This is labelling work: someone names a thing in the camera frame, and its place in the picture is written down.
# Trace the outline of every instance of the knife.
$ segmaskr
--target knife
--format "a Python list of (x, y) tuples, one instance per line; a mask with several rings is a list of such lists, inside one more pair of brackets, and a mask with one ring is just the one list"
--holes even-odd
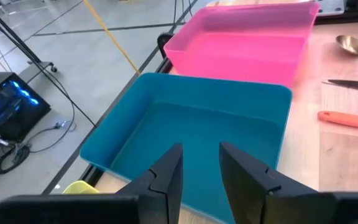
[(358, 128), (358, 115), (335, 111), (320, 111), (317, 118), (321, 121), (351, 126)]
[(355, 80), (324, 80), (323, 83), (353, 88), (358, 90), (358, 81)]

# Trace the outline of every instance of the blue led light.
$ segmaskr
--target blue led light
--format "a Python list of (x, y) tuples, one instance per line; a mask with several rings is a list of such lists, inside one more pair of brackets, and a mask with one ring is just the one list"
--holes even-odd
[(30, 99), (31, 102), (33, 102), (33, 104), (38, 104), (38, 101), (36, 99)]
[(21, 90), (21, 92), (25, 95), (25, 96), (30, 96), (30, 94), (27, 91)]
[(12, 82), (12, 83), (13, 83), (14, 86), (16, 86), (18, 88), (20, 87), (19, 84), (17, 84), (17, 82)]

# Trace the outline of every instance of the plastic bin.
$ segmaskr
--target plastic bin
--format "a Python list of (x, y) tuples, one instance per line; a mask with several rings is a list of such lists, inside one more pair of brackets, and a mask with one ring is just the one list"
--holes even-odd
[(205, 7), (164, 46), (180, 75), (291, 87), (319, 5)]
[(99, 191), (87, 184), (85, 181), (79, 180), (70, 184), (63, 194), (98, 194)]
[(132, 180), (180, 142), (182, 203), (234, 223), (219, 142), (276, 168), (290, 103), (291, 91), (279, 85), (144, 74), (84, 143), (81, 157)]

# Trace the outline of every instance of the caster wheel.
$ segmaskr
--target caster wheel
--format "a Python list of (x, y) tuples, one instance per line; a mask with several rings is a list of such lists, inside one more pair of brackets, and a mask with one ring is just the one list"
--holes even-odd
[(50, 67), (50, 70), (53, 71), (53, 72), (57, 72), (57, 67), (52, 66), (52, 67)]

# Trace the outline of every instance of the pink plastic bin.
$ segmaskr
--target pink plastic bin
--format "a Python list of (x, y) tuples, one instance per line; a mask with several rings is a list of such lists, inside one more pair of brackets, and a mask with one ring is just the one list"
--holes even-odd
[(180, 75), (291, 87), (319, 6), (200, 9), (165, 45)]

